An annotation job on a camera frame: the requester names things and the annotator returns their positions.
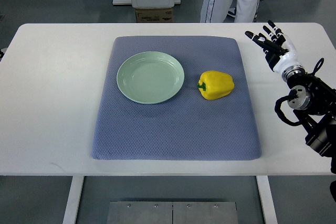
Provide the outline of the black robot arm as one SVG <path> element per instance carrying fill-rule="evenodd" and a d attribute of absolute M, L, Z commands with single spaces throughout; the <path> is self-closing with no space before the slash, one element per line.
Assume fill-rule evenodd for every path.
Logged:
<path fill-rule="evenodd" d="M 322 157 L 331 158 L 335 174 L 335 89 L 316 76 L 321 58 L 312 73 L 292 66 L 284 73 L 290 92 L 275 103 L 278 117 L 290 126 L 303 126 L 305 143 Z"/>

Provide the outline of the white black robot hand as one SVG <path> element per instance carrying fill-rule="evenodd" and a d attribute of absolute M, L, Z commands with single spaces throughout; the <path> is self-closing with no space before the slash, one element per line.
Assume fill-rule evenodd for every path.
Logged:
<path fill-rule="evenodd" d="M 283 73 L 288 67 L 299 65 L 297 51 L 289 37 L 272 21 L 267 24 L 263 26 L 266 35 L 251 31 L 246 31 L 245 35 L 263 50 L 269 68 Z"/>

